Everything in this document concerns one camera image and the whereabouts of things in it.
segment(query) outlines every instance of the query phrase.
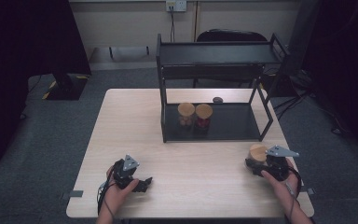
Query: chair backrest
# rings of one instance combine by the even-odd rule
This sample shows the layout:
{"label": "chair backrest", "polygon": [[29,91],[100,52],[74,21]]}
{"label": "chair backrest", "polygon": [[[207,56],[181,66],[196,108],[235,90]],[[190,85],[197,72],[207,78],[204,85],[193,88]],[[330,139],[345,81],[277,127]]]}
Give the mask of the chair backrest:
{"label": "chair backrest", "polygon": [[197,37],[197,42],[210,41],[267,41],[267,39],[255,32],[226,29],[208,30]]}

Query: black metal frame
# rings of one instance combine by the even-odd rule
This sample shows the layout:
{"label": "black metal frame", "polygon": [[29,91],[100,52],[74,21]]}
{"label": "black metal frame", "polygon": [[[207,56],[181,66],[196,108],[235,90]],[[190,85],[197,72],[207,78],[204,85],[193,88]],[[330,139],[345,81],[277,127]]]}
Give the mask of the black metal frame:
{"label": "black metal frame", "polygon": [[[217,49],[222,49],[223,51],[227,50],[227,52],[222,52],[222,55],[219,54],[219,56],[221,56],[220,60],[223,60],[221,62],[215,61],[211,56],[212,54],[209,54],[209,56],[206,57],[201,57],[204,55],[199,54],[199,52],[206,52],[206,54],[208,54],[208,50],[214,52]],[[250,56],[251,52],[255,55],[254,60],[252,58],[253,56]],[[169,79],[192,79],[202,77],[248,77],[255,79],[255,84],[253,86],[250,100],[245,104],[251,106],[255,92],[257,91],[266,110],[268,123],[261,133],[257,128],[259,136],[256,139],[248,139],[246,136],[244,136],[238,140],[262,141],[273,122],[273,118],[269,111],[268,102],[275,91],[278,80],[282,75],[282,68],[285,66],[289,56],[289,51],[284,47],[282,41],[279,37],[276,36],[276,34],[272,35],[270,41],[191,43],[163,43],[161,42],[161,35],[158,35],[156,59],[158,68],[158,84],[161,98],[161,130],[163,142],[165,143],[172,140],[167,139],[166,133],[166,109],[167,105],[169,104],[167,103],[167,90],[165,81]],[[261,77],[263,76],[263,66],[264,64],[269,63],[279,64],[281,67],[272,83],[270,90],[268,91],[267,97],[264,97],[259,84],[261,82]]]}

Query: wooden table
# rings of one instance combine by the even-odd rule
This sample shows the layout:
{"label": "wooden table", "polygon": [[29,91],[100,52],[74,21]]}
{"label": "wooden table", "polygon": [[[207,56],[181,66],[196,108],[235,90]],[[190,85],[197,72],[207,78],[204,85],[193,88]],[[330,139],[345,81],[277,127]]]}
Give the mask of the wooden table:
{"label": "wooden table", "polygon": [[[249,99],[246,89],[168,89],[169,103],[225,102]],[[252,108],[264,127],[267,115],[256,95]],[[132,193],[117,217],[282,217],[283,212],[269,183],[244,166],[255,142],[163,143],[160,126],[159,89],[109,90],[103,100],[71,198],[69,217],[97,217],[97,189],[106,170],[130,154],[140,162],[135,178],[153,176],[146,193]],[[274,122],[262,144],[288,147],[279,122]],[[307,193],[298,200],[308,216],[313,207]]]}

